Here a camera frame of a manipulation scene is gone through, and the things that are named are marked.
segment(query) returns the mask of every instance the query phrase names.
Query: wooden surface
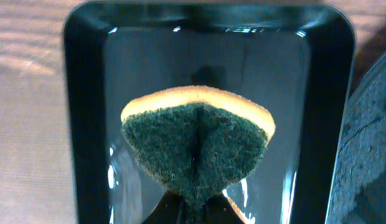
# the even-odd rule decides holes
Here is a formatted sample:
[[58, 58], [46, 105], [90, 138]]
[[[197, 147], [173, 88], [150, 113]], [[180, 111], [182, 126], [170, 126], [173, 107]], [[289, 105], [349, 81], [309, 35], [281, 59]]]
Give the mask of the wooden surface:
[[[76, 222], [60, 34], [81, 2], [0, 0], [0, 223]], [[354, 25], [356, 86], [386, 50], [386, 0], [326, 3]]]

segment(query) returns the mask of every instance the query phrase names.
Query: green sponge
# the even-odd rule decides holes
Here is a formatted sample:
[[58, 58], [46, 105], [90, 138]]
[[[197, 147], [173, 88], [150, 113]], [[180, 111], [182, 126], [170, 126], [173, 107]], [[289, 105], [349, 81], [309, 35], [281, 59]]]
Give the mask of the green sponge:
[[[208, 199], [250, 174], [263, 158], [275, 128], [269, 118], [262, 119], [265, 127], [273, 124], [273, 130], [267, 128], [266, 132], [252, 121], [255, 119], [231, 112], [243, 109], [231, 103], [242, 100], [231, 93], [205, 86], [175, 90], [135, 101], [129, 110], [127, 105], [123, 114], [129, 113], [123, 118], [122, 130], [137, 164], [168, 191], [183, 197], [186, 219], [194, 223], [202, 219], [202, 206]], [[200, 100], [195, 92], [224, 102], [219, 94], [227, 96], [229, 106], [224, 103], [221, 108], [219, 103]], [[246, 107], [243, 111], [249, 114], [255, 110]]]

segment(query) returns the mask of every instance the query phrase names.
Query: wood grain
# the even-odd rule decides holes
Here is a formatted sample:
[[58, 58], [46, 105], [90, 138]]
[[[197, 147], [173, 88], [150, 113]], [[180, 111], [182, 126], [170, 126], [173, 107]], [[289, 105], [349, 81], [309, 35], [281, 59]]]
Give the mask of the wood grain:
[[[76, 223], [60, 35], [82, 2], [0, 0], [0, 224]], [[386, 1], [324, 3], [354, 25], [356, 86], [386, 50]]]

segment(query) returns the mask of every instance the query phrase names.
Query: sponge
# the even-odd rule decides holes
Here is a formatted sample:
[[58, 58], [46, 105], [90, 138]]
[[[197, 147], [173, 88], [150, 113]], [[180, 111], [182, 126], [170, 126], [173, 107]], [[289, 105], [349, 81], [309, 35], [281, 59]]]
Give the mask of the sponge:
[[122, 131], [136, 163], [187, 204], [187, 220], [203, 204], [250, 174], [275, 133], [268, 110], [234, 93], [184, 86], [130, 101]]

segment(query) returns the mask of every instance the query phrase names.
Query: black tray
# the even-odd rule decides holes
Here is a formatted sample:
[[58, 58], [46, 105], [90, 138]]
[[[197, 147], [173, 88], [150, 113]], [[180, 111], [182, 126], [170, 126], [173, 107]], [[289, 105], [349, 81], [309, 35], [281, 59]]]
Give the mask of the black tray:
[[[228, 188], [243, 212], [260, 223], [324, 223], [354, 52], [352, 27], [340, 12], [90, 2], [67, 19], [64, 49], [79, 223], [108, 223], [113, 215], [109, 147], [128, 152], [122, 107], [191, 84], [238, 93], [274, 116], [276, 134], [250, 177], [257, 197], [244, 208], [241, 188]], [[162, 192], [141, 170], [139, 176], [146, 218]]]

